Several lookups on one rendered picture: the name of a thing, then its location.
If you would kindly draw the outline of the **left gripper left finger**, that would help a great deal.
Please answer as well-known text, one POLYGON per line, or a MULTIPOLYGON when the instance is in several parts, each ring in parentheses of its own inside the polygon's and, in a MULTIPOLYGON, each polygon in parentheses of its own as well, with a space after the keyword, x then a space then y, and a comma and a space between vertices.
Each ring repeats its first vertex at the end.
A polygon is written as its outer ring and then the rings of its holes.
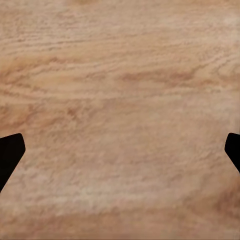
POLYGON ((0 138, 0 192, 26 152, 21 133, 0 138))

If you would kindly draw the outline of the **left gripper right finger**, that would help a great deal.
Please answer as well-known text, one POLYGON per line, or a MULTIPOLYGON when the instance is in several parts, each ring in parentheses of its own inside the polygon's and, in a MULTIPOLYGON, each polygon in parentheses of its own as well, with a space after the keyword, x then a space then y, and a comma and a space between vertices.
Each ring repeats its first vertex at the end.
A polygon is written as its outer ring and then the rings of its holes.
POLYGON ((240 134, 229 133, 224 150, 240 172, 240 134))

